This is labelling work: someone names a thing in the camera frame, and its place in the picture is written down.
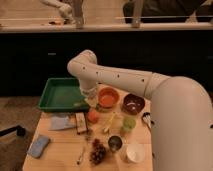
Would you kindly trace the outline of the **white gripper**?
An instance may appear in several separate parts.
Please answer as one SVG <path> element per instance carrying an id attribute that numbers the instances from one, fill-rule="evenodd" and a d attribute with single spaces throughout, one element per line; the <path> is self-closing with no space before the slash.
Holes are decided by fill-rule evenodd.
<path id="1" fill-rule="evenodd" d="M 80 91 L 90 107 L 97 105 L 97 83 L 95 81 L 80 79 Z"/>

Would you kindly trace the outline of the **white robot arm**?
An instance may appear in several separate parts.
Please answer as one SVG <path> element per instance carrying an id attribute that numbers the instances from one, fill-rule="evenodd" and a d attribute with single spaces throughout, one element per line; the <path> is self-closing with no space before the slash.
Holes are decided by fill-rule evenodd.
<path id="1" fill-rule="evenodd" d="M 103 83 L 150 101 L 153 171 L 213 171 L 213 103 L 200 83 L 101 66 L 91 50 L 72 58 L 67 70 L 86 97 Z"/>

